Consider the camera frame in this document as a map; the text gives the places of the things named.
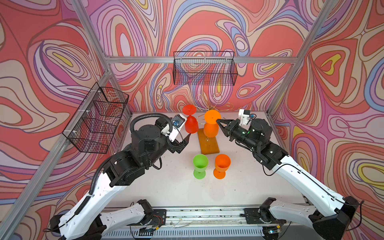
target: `black metal mesh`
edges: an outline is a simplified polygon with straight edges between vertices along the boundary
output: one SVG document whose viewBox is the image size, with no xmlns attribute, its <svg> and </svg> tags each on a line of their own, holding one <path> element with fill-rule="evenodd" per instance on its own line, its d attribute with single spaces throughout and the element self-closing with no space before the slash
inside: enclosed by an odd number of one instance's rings
<svg viewBox="0 0 384 240">
<path fill-rule="evenodd" d="M 129 96 L 114 88 L 99 88 L 67 136 L 80 152 L 107 153 Z"/>
<path fill-rule="evenodd" d="M 235 85 L 234 52 L 174 52 L 175 85 Z"/>
</svg>

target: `aluminum frame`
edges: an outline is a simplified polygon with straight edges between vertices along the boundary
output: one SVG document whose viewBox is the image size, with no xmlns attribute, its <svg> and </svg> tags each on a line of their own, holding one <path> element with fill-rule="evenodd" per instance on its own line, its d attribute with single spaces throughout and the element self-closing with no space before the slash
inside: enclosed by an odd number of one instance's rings
<svg viewBox="0 0 384 240">
<path fill-rule="evenodd" d="M 308 36 L 305 38 L 299 53 L 296 57 L 235 57 L 235 63 L 292 63 L 293 66 L 287 72 L 286 77 L 284 78 L 282 84 L 278 88 L 275 96 L 272 99 L 271 104 L 267 109 L 267 113 L 270 112 L 271 109 L 275 107 L 278 103 L 278 97 L 285 93 L 286 88 L 293 80 L 293 77 L 298 70 L 301 62 L 304 59 L 306 52 L 309 50 L 309 47 L 313 43 L 318 31 L 323 26 L 326 18 L 328 17 L 332 7 L 334 6 L 336 1 L 327 0 L 323 7 L 321 8 L 318 17 L 316 18 L 312 28 L 310 29 Z M 91 41 L 91 45 L 96 51 L 96 54 L 100 60 L 101 65 L 105 69 L 105 73 L 102 78 L 99 80 L 100 86 L 105 86 L 108 80 L 111 80 L 111 85 L 114 88 L 120 89 L 120 85 L 116 79 L 116 76 L 111 71 L 110 65 L 111 63 L 171 63 L 169 62 L 171 58 L 173 62 L 173 57 L 110 57 L 106 56 L 103 51 L 100 42 L 95 34 L 90 18 L 86 12 L 85 7 L 81 3 L 81 0 L 72 0 L 72 5 L 75 9 L 76 14 L 79 17 L 81 24 L 84 27 L 84 30 Z M 83 107 L 86 108 L 88 104 L 87 101 L 84 101 Z M 19 226 L 23 217 L 27 213 L 29 207 L 36 199 L 36 196 L 40 192 L 41 188 L 44 186 L 44 183 L 50 176 L 52 170 L 55 165 L 61 158 L 65 149 L 69 145 L 69 141 L 61 135 L 59 140 L 56 142 L 52 150 L 49 152 L 47 157 L 44 159 L 43 163 L 40 165 L 32 179 L 28 182 L 27 186 L 24 188 L 23 192 L 20 194 L 16 202 L 12 205 L 11 209 L 8 211 L 7 215 L 4 217 L 4 220 L 0 223 L 0 240 L 8 240 L 12 237 L 16 228 Z"/>
</svg>

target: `white table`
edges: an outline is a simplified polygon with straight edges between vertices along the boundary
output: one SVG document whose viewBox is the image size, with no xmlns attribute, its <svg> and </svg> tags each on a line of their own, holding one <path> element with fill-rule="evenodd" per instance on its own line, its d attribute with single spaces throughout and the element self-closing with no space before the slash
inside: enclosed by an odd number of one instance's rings
<svg viewBox="0 0 384 240">
<path fill-rule="evenodd" d="M 264 112 L 252 112 L 257 118 L 266 119 Z M 166 113 L 173 117 L 177 113 Z M 141 114 L 133 114 L 132 119 Z M 221 116 L 226 119 L 236 119 L 238 113 L 225 112 Z M 147 118 L 135 124 L 135 129 L 143 125 L 154 124 L 156 118 Z M 136 179 L 123 192 L 117 195 L 107 207 L 128 207 L 132 201 L 147 199 L 153 207 L 175 206 L 218 206 L 218 205 L 256 205 L 262 204 L 268 197 L 274 197 L 288 203 L 304 203 L 302 194 L 277 174 L 266 176 L 262 165 L 253 158 L 250 151 L 230 142 L 228 137 L 219 130 L 216 136 L 220 149 L 219 154 L 231 158 L 224 179 L 216 179 L 213 175 L 215 157 L 218 154 L 207 155 L 209 164 L 206 177 L 198 180 L 193 176 L 192 159 L 201 153 L 197 133 L 192 134 L 188 146 L 181 154 L 167 151 L 162 156 L 162 169 L 150 168 Z M 271 141 L 278 144 L 272 133 Z M 131 142 L 128 130 L 123 147 Z"/>
</svg>

